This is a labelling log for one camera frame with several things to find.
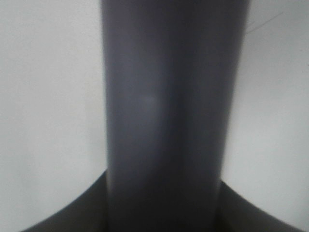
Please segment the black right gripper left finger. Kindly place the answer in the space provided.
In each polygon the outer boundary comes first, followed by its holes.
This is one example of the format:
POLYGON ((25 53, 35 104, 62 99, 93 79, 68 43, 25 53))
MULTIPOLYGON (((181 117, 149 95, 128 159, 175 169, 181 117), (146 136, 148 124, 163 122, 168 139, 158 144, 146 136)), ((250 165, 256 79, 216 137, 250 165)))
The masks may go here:
POLYGON ((106 172, 81 196, 26 232, 107 232, 106 172))

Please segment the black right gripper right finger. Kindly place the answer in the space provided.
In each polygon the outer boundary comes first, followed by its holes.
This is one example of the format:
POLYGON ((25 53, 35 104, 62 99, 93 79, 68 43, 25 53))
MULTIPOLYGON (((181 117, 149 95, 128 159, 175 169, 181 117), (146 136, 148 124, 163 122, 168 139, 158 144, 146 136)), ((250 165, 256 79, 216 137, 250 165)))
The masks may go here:
POLYGON ((216 216, 216 232, 299 232, 293 227, 254 206, 221 182, 216 216))

